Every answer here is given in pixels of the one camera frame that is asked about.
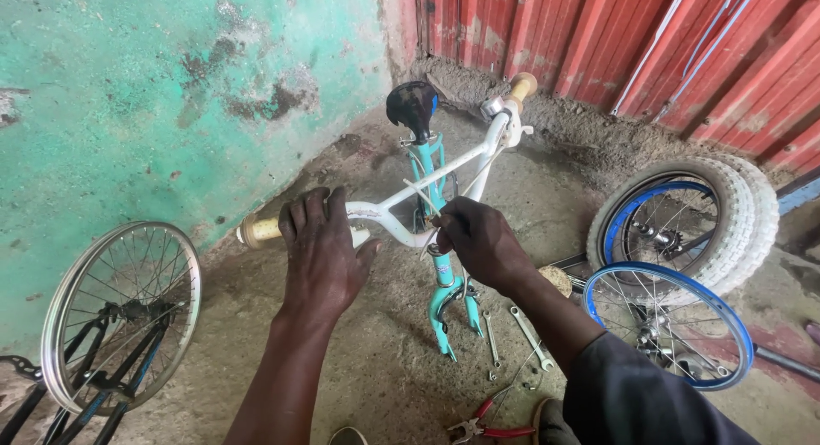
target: pliers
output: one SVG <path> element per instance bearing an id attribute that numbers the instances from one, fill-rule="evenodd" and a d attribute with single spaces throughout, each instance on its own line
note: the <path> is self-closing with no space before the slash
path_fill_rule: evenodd
<path id="1" fill-rule="evenodd" d="M 501 394 L 507 392 L 513 388 L 510 384 L 506 388 L 498 391 L 493 397 L 488 398 L 481 404 L 481 407 L 478 407 L 476 410 L 475 417 L 473 419 L 469 419 L 462 423 L 458 423 L 457 425 L 447 428 L 447 430 L 455 430 L 455 429 L 464 429 L 464 436 L 460 439 L 453 440 L 453 445 L 457 445 L 458 443 L 466 443 L 469 442 L 474 436 L 477 435 L 485 435 L 487 437 L 497 437 L 500 439 L 511 439 L 513 437 L 521 437 L 524 435 L 530 435 L 536 431 L 536 428 L 533 427 L 523 427 L 517 429 L 490 429 L 485 427 L 483 424 L 479 424 L 481 418 L 484 417 L 487 410 L 493 406 L 493 401 L 500 396 Z"/>

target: human hand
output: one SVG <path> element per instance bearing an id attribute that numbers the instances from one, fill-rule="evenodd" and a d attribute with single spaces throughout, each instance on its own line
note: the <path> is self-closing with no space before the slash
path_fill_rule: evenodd
<path id="1" fill-rule="evenodd" d="M 538 275 L 527 253 L 521 249 L 504 215 L 483 203 L 456 197 L 441 209 L 439 252 L 455 250 L 471 277 L 510 296 Z"/>
<path id="2" fill-rule="evenodd" d="M 381 240 L 368 240 L 354 251 L 344 200 L 343 187 L 332 194 L 318 187 L 282 206 L 279 230 L 288 248 L 282 311 L 334 323 L 367 281 Z"/>

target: wrench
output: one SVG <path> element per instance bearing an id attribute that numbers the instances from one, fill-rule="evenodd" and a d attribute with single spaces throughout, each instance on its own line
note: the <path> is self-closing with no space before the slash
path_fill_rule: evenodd
<path id="1" fill-rule="evenodd" d="M 555 364 L 552 360 L 548 359 L 541 351 L 541 347 L 539 346 L 538 341 L 536 341 L 536 339 L 532 336 L 532 333 L 530 333 L 530 329 L 528 328 L 527 324 L 524 323 L 524 320 L 521 318 L 521 312 L 518 310 L 518 307 L 510 307 L 510 313 L 518 321 L 518 326 L 520 326 L 521 330 L 524 331 L 524 336 L 527 337 L 527 340 L 530 342 L 530 345 L 532 345 L 533 350 L 536 351 L 538 360 L 541 360 L 541 369 L 543 371 L 549 371 L 547 369 L 547 366 L 555 366 Z"/>
<path id="2" fill-rule="evenodd" d="M 493 337 L 493 326 L 489 324 L 489 311 L 485 310 L 481 313 L 484 315 L 484 321 L 487 322 L 487 334 L 489 335 L 489 349 L 493 352 L 493 366 L 501 367 L 501 362 L 498 361 L 498 351 L 495 349 L 495 338 Z"/>

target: turquoise bicycle frame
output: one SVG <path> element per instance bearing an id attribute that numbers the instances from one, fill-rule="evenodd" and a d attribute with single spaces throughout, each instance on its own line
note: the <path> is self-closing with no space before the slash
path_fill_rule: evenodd
<path id="1" fill-rule="evenodd" d="M 438 139 L 436 139 L 436 142 L 432 145 L 429 142 L 426 142 L 420 146 L 413 145 L 408 147 L 409 151 L 418 158 L 416 162 L 416 159 L 412 155 L 409 156 L 410 164 L 413 167 L 413 176 L 416 178 L 416 181 L 419 181 L 421 178 L 424 178 L 435 171 L 433 165 L 433 155 L 435 155 L 436 152 L 438 152 L 439 167 L 445 166 L 445 146 L 443 144 L 443 139 L 444 136 L 439 133 Z M 447 201 L 441 193 L 444 188 L 445 181 L 446 176 L 436 182 L 433 182 L 427 187 L 427 195 L 429 196 L 430 201 L 433 202 L 436 209 L 441 209 L 445 206 L 445 204 L 447 204 Z M 423 214 L 425 216 L 434 213 L 426 202 L 423 202 L 423 206 L 425 210 Z M 430 299 L 430 304 L 427 306 L 427 317 L 430 319 L 430 325 L 433 327 L 433 331 L 436 332 L 436 341 L 438 342 L 441 353 L 449 355 L 450 358 L 456 360 L 456 356 L 453 353 L 453 348 L 447 340 L 445 325 L 439 321 L 439 313 L 441 312 L 442 305 L 444 305 L 448 298 L 453 296 L 455 293 L 459 293 L 462 288 L 464 288 L 464 291 L 466 292 L 464 277 L 453 273 L 449 253 L 445 255 L 432 256 L 433 264 L 436 266 L 437 283 L 436 290 L 433 292 L 433 296 Z M 472 330 L 479 336 L 484 337 L 484 334 L 481 332 L 481 326 L 479 325 L 478 302 L 476 301 L 476 298 L 473 296 L 466 296 L 466 293 L 464 293 L 462 299 L 464 299 L 464 305 L 466 307 L 468 325 L 470 325 L 470 328 L 472 328 Z"/>

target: sleeve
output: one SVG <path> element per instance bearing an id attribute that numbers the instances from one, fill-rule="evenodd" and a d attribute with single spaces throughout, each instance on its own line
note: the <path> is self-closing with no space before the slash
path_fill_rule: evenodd
<path id="1" fill-rule="evenodd" d="M 563 414 L 581 443 L 758 443 L 683 378 L 610 333 L 572 362 Z"/>

